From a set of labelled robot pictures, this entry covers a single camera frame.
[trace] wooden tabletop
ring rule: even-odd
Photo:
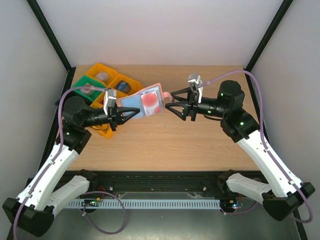
[[[75,83],[91,65],[79,65]],[[200,74],[206,82],[242,66],[110,66],[144,87],[161,83],[164,92],[188,87],[188,77]],[[216,98],[223,80],[235,80],[245,93],[243,108],[256,117],[244,74],[234,74],[204,88],[204,96]],[[92,137],[68,170],[95,171],[224,171],[258,170],[251,158],[222,131],[220,123],[197,115],[181,120],[168,111],[120,125],[110,139],[92,129]]]

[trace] purple cable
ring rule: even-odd
[[[56,153],[56,155],[53,157],[53,159],[51,160],[52,162],[54,162],[57,157],[59,156],[59,154],[62,151],[62,148],[64,146],[64,133],[63,133],[63,129],[62,129],[62,106],[63,103],[65,101],[66,96],[74,91],[74,90],[79,90],[79,89],[92,89],[95,91],[99,91],[99,92],[104,92],[106,89],[105,88],[101,88],[101,87],[93,87],[93,86],[76,86],[76,87],[72,87],[70,89],[68,89],[67,91],[65,91],[65,93],[62,95],[60,102],[59,102],[59,106],[58,106],[58,127],[59,127],[59,134],[60,134],[60,147],[58,149],[58,152]],[[29,195],[31,195],[33,193],[33,191],[35,190],[37,184],[39,183],[39,181],[41,180],[41,178],[45,175],[45,173],[47,172],[47,170],[50,168],[52,164],[49,163],[47,166],[45,166],[44,170],[40,173],[40,175],[37,177],[37,179],[34,181],[34,184],[31,186],[30,191],[28,192]],[[18,233],[17,233],[17,227],[18,227],[18,220],[19,220],[19,216],[21,214],[22,208],[24,207],[24,205],[26,204],[26,202],[28,201],[28,196],[26,196],[24,198],[24,200],[22,201],[20,207],[18,208],[18,211],[16,212],[15,218],[14,218],[14,222],[13,222],[13,236],[15,240],[19,240],[18,238]]]
[[[126,212],[126,209],[125,209],[125,206],[124,206],[123,202],[122,202],[118,197],[116,197],[115,195],[113,195],[113,194],[111,194],[111,193],[109,193],[109,192],[106,192],[106,191],[88,191],[88,192],[83,193],[83,194],[81,194],[81,195],[88,195],[88,194],[105,194],[105,195],[109,195],[109,196],[113,197],[114,199],[116,199],[116,200],[120,203],[120,205],[121,205],[121,207],[122,207],[122,209],[123,209],[123,214],[124,214],[124,216],[123,216],[123,223],[122,223],[121,227],[120,227],[117,231],[113,231],[113,232],[104,231],[104,230],[100,229],[99,227],[97,227],[97,226],[91,221],[91,219],[88,217],[88,215],[87,215],[87,213],[86,213],[86,207],[88,206],[88,204],[84,205],[83,211],[82,211],[82,212],[83,212],[83,215],[82,215],[82,216],[84,216],[85,219],[87,219],[88,222],[91,223],[92,226],[93,226],[96,230],[98,230],[100,233],[107,234],[107,235],[114,235],[114,234],[120,233],[120,232],[126,227],[126,224],[127,224],[127,221],[128,221],[127,212]]]
[[[238,74],[238,73],[244,73],[244,74],[247,74],[248,76],[250,76],[254,82],[254,85],[256,87],[256,90],[257,90],[257,93],[258,93],[258,98],[259,98],[259,107],[260,107],[260,137],[261,137],[261,141],[262,141],[262,144],[264,146],[264,149],[266,150],[266,152],[269,154],[270,158],[273,160],[273,162],[277,165],[277,167],[280,169],[280,171],[283,173],[283,175],[288,179],[288,181],[292,181],[292,178],[287,174],[287,172],[284,170],[284,168],[280,165],[280,163],[276,160],[275,156],[273,156],[273,154],[268,150],[268,146],[266,144],[266,141],[265,141],[265,135],[264,135],[264,113],[263,113],[263,102],[262,102],[262,94],[261,94],[261,89],[259,87],[259,84],[258,84],[258,81],[257,79],[255,78],[255,76],[249,72],[249,71],[246,71],[246,70],[234,70],[234,71],[230,71],[230,72],[227,72],[221,76],[218,76],[217,78],[213,79],[213,80],[210,80],[210,81],[207,81],[205,83],[202,83],[202,84],[199,84],[197,87],[198,88],[201,88],[201,87],[205,87],[209,84],[212,84],[226,76],[229,76],[231,74]],[[290,217],[299,222],[299,223],[303,223],[303,224],[307,224],[307,223],[310,223],[313,218],[314,218],[314,215],[313,215],[313,212],[312,212],[312,209],[311,209],[311,205],[309,203],[309,201],[307,200],[306,196],[303,194],[303,192],[300,190],[300,188],[297,186],[297,184],[293,183],[292,184],[293,187],[297,190],[297,192],[300,194],[300,196],[302,197],[308,211],[309,211],[309,219],[307,220],[301,220],[301,219],[298,219],[292,215],[290,215]]]

